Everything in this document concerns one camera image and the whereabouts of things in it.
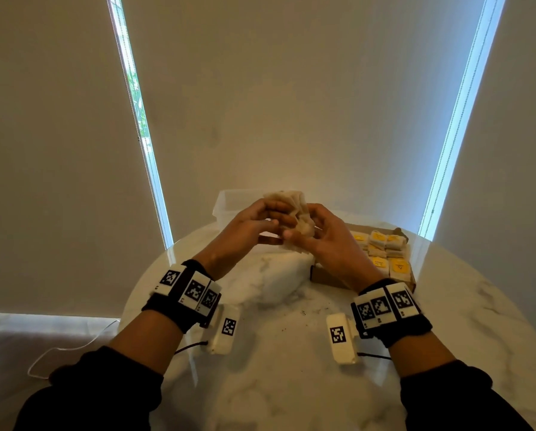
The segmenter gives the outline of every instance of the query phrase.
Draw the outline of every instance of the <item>hand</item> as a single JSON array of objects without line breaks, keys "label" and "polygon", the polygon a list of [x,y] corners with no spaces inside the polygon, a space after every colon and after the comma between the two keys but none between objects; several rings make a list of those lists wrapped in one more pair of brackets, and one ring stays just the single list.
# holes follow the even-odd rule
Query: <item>hand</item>
[{"label": "hand", "polygon": [[384,278],[358,246],[344,221],[321,204],[308,204],[307,207],[317,227],[315,237],[286,230],[282,234],[284,240],[314,254],[330,274],[357,293]]},{"label": "hand", "polygon": [[281,234],[281,225],[296,226],[296,219],[287,213],[292,206],[282,201],[259,199],[239,212],[210,244],[196,254],[214,280],[221,279],[257,244],[282,245],[277,237],[260,236],[260,233]]}]

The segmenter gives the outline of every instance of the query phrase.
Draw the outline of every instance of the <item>black sleeve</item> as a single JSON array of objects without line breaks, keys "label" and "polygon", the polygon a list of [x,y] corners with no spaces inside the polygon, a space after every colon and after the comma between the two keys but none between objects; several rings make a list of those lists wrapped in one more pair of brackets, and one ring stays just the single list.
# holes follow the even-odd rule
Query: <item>black sleeve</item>
[{"label": "black sleeve", "polygon": [[402,378],[401,400],[408,431],[426,429],[532,430],[491,389],[489,375],[460,361]]},{"label": "black sleeve", "polygon": [[14,430],[148,430],[148,413],[162,400],[163,377],[109,347],[54,371],[50,387],[20,410]]}]

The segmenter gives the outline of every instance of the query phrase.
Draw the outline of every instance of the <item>open cardboard box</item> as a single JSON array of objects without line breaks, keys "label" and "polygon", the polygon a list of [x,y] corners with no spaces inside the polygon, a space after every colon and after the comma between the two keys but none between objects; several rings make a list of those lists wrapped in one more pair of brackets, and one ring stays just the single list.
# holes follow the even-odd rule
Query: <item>open cardboard box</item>
[{"label": "open cardboard box", "polygon": [[[404,236],[406,239],[406,242],[408,242],[409,238],[406,236],[401,228],[396,228],[393,230],[387,229],[387,228],[378,228],[378,227],[370,227],[367,225],[356,225],[356,224],[346,224],[351,231],[359,231],[360,233],[367,233],[370,234],[372,231],[377,230],[380,231],[383,234],[397,234],[398,236]],[[409,261],[409,251],[410,248],[408,246],[407,253],[406,253],[406,260]],[[411,271],[412,280],[410,282],[406,282],[409,289],[412,292],[415,292],[415,277],[413,275],[413,270]],[[327,286],[332,287],[339,287],[340,289],[347,289],[348,287],[342,283],[340,280],[338,280],[334,275],[330,274],[326,269],[321,267],[320,265],[317,265],[317,260],[314,260],[314,264],[310,268],[310,281],[314,283],[320,283],[325,284]]]}]

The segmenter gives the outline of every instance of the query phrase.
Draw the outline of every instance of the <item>marble table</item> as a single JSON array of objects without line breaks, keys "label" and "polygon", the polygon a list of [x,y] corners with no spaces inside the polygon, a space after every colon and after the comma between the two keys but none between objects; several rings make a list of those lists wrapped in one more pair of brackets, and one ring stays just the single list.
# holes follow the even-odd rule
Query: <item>marble table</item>
[{"label": "marble table", "polygon": [[[346,222],[392,227],[337,212]],[[210,224],[179,240],[132,291],[120,329],[140,312],[173,262],[191,258],[216,236]],[[536,332],[516,306],[472,267],[441,246],[405,231],[417,280],[415,296],[434,332],[464,362],[486,371],[494,389],[536,429]],[[164,376],[154,430],[405,430],[400,382],[388,360],[362,357],[338,365],[326,315],[350,315],[353,293],[309,281],[312,258],[291,252],[247,255],[226,277],[222,302],[242,319],[232,352],[194,347],[174,357]],[[195,326],[180,346],[199,340]],[[387,355],[376,339],[358,350]]]}]

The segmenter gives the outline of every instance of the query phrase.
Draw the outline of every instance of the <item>plastic bin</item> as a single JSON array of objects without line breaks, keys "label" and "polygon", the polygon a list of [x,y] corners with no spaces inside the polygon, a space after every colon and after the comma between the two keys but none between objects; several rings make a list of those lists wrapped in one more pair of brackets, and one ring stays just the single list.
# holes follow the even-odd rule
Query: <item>plastic bin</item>
[{"label": "plastic bin", "polygon": [[214,210],[212,210],[212,215],[218,223],[218,230],[224,230],[238,212],[257,199],[262,198],[266,192],[263,189],[228,189],[220,191]]}]

